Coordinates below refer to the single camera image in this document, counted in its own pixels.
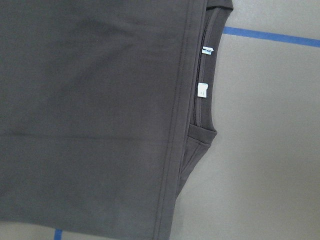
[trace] white tag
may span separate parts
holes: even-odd
[[[207,97],[207,89],[208,89],[208,84],[199,82],[198,84],[198,97],[201,98],[206,98]]]
[[[212,47],[203,46],[202,47],[202,53],[211,55],[211,53],[214,51]]]

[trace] gray fabric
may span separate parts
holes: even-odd
[[[0,220],[169,239],[176,197],[216,134],[189,131],[206,7],[1,3]]]

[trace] fabric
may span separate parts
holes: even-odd
[[[217,134],[213,75],[231,11],[228,0],[2,1],[0,220],[168,240]]]

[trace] blue stripe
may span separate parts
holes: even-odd
[[[54,239],[53,240],[61,240],[62,237],[62,230],[56,229],[54,231]]]
[[[264,32],[264,31],[253,31],[253,30],[230,27],[230,26],[226,26],[223,30],[223,33],[229,34],[229,35],[236,35],[236,36],[249,37],[249,38],[255,38],[255,39],[266,39],[266,40],[320,48],[320,40],[312,39],[312,38],[276,34],[271,32]]]

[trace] clothing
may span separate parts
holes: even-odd
[[[228,0],[2,3],[0,220],[168,240],[176,197],[217,134],[231,11]]]

